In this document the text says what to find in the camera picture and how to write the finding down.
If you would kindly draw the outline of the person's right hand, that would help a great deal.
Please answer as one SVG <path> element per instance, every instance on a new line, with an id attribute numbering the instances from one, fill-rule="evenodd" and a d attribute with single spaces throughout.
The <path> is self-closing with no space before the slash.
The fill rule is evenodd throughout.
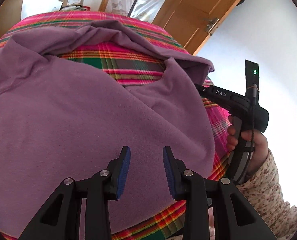
<path id="1" fill-rule="evenodd" d="M 238 140 L 235 138 L 236 129 L 234 127 L 233 116 L 228 116 L 228 120 L 231 125 L 227 129 L 227 148 L 229 151 L 233 151 L 238 144 Z M 252 177 L 259 170 L 266 161 L 269 153 L 268 141 L 260 131 L 254 131 L 253 142 L 255 144 L 255 151 L 247 169 L 248 177 Z"/>

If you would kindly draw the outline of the floral sleeved right forearm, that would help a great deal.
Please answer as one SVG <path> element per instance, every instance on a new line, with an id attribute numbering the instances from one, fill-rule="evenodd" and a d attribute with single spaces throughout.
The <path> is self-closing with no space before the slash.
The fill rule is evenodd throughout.
<path id="1" fill-rule="evenodd" d="M 273 154 L 259 170 L 237 188 L 247 198 L 277 239 L 291 239 L 297 230 L 297 206 L 283 200 L 279 173 Z"/>

